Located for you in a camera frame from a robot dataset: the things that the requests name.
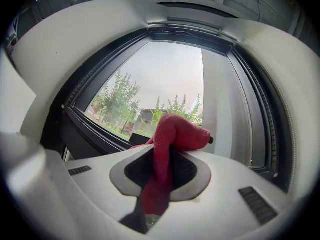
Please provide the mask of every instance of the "red towel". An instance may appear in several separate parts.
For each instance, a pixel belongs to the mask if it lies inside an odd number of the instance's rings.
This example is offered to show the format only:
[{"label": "red towel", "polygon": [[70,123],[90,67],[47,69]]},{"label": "red towel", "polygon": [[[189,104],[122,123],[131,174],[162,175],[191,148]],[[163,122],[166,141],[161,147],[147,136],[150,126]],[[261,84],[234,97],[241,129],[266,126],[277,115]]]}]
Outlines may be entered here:
[{"label": "red towel", "polygon": [[142,191],[145,214],[162,215],[169,206],[173,189],[169,147],[180,151],[199,150],[206,146],[210,131],[176,114],[164,115],[154,136],[146,143],[154,144],[153,176]]}]

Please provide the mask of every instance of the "window frame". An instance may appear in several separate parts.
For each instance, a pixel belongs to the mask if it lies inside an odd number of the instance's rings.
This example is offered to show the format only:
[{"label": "window frame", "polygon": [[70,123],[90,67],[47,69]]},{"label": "window frame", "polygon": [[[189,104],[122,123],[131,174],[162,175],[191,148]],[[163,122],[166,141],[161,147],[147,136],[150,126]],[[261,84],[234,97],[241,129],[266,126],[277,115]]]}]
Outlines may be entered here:
[{"label": "window frame", "polygon": [[[76,159],[88,158],[87,156],[78,156],[76,155],[76,152],[73,151],[73,148],[75,146],[79,146],[79,143],[81,143],[82,140],[87,141],[89,146],[93,148],[92,155],[90,157],[113,154],[125,151],[135,146],[134,143],[117,136],[97,123],[94,123],[87,118],[84,113],[92,103],[94,97],[99,93],[108,79],[114,75],[118,68],[149,42],[171,42],[194,46],[218,53],[227,58],[229,58],[227,54],[231,53],[238,61],[240,67],[245,70],[247,75],[250,74],[249,71],[251,71],[251,74],[254,76],[256,76],[256,73],[258,72],[259,77],[256,77],[256,81],[259,83],[268,81],[268,84],[261,85],[263,87],[262,92],[266,89],[272,89],[272,91],[269,91],[272,95],[265,97],[267,97],[267,100],[269,101],[270,114],[274,115],[274,110],[271,109],[272,105],[277,106],[280,101],[280,98],[277,97],[277,102],[273,102],[275,99],[274,96],[278,95],[275,91],[275,87],[270,79],[268,80],[267,76],[262,77],[261,71],[264,71],[263,67],[258,67],[256,63],[253,63],[255,60],[252,55],[245,51],[234,38],[224,35],[223,32],[219,30],[212,31],[197,26],[187,26],[185,24],[167,22],[157,23],[148,28],[140,29],[119,38],[90,57],[71,76],[52,104],[51,108],[55,107],[56,110],[59,110],[57,113],[60,113],[60,117],[63,118],[62,121],[68,121],[68,127],[75,128],[75,132],[79,134],[78,137],[70,137],[67,134],[64,134],[64,132],[66,132],[66,128],[63,127],[64,123],[62,123],[62,127],[60,127],[59,131],[61,139],[65,145],[70,148],[71,153]],[[255,90],[257,90],[255,80],[250,77],[249,79],[252,86],[255,86]],[[260,107],[265,109],[261,99],[258,100]],[[283,120],[288,120],[283,111],[281,114],[281,118]],[[274,121],[274,123],[274,135],[277,143],[279,143],[276,121]],[[268,122],[264,119],[265,133],[268,132],[268,128]],[[42,136],[42,140],[45,142],[48,140],[48,137],[43,138],[44,135]],[[265,143],[268,147],[270,147],[270,141],[270,135],[268,135]],[[286,144],[290,144],[290,140],[288,138],[286,138]],[[273,159],[274,161],[272,159],[273,157],[270,155],[270,148],[268,148],[265,154],[265,166],[252,167],[252,170],[272,181],[274,175],[278,173],[278,156]],[[288,168],[289,167],[286,166],[285,170],[291,175]]]}]

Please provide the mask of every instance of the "black vent grille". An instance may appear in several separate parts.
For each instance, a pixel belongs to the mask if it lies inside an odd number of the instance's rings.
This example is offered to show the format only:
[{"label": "black vent grille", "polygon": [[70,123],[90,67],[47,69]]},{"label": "black vent grille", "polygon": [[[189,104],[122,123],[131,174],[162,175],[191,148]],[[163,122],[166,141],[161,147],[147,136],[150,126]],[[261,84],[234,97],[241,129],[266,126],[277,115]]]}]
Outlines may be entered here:
[{"label": "black vent grille", "polygon": [[90,170],[91,170],[91,168],[89,166],[83,166],[83,167],[68,170],[68,172],[71,176],[73,176],[73,175],[77,175],[77,174],[82,174],[82,173],[90,171]]},{"label": "black vent grille", "polygon": [[239,193],[261,225],[268,223],[278,215],[253,187],[239,189]]}]

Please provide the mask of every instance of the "overcast sky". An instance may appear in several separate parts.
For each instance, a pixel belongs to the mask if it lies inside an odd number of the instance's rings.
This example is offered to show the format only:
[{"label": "overcast sky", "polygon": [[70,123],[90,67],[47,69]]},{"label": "overcast sky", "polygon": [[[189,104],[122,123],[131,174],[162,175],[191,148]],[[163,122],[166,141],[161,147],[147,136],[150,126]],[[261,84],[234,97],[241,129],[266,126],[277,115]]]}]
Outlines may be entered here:
[{"label": "overcast sky", "polygon": [[[154,109],[160,96],[160,107],[169,107],[178,95],[179,105],[186,94],[186,112],[192,108],[200,94],[204,98],[204,71],[200,48],[167,42],[150,42],[122,67],[121,74],[128,72],[131,83],[141,86],[134,100],[140,100],[140,109]],[[115,76],[108,82],[109,89],[115,84]]]}]

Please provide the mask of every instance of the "glass pane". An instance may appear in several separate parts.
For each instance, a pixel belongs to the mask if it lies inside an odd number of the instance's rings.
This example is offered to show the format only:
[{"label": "glass pane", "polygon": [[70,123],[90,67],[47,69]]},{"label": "glass pane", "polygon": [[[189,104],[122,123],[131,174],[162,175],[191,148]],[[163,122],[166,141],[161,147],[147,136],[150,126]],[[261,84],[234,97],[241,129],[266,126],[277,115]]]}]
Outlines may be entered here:
[{"label": "glass pane", "polygon": [[201,125],[203,98],[202,50],[151,42],[109,79],[85,115],[123,139],[151,138],[166,114]]}]

